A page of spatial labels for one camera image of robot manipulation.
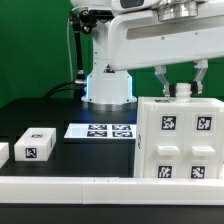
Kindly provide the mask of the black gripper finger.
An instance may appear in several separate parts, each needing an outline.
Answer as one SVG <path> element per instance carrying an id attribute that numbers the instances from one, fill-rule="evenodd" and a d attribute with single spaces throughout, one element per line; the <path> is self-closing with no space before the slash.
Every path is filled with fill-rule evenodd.
<path id="1" fill-rule="evenodd" d="M 166 67 L 164 65 L 155 66 L 155 76 L 158 80 L 163 84 L 163 94 L 166 97 L 174 97 L 175 96 L 175 85 L 168 82 L 165 77 Z"/>
<path id="2" fill-rule="evenodd" d="M 194 62 L 194 68 L 197 70 L 194 80 L 191 82 L 191 92 L 201 94 L 203 90 L 202 80 L 208 69 L 208 60 L 203 59 Z"/>

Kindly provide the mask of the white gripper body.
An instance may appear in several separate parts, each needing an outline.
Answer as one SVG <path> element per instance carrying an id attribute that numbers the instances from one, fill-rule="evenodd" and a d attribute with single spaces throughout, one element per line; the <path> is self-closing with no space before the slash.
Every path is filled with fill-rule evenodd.
<path id="1" fill-rule="evenodd" d="M 159 3 L 112 13 L 108 59 L 114 70 L 224 56 L 224 3 Z"/>

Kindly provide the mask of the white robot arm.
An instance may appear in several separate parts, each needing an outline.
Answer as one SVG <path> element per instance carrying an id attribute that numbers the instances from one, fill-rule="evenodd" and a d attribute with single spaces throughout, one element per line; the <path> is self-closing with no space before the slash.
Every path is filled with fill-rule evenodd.
<path id="1" fill-rule="evenodd" d="M 224 0 L 71 0 L 111 17 L 109 66 L 115 71 L 153 67 L 164 80 L 170 64 L 195 62 L 191 84 L 202 92 L 207 63 L 224 56 Z"/>

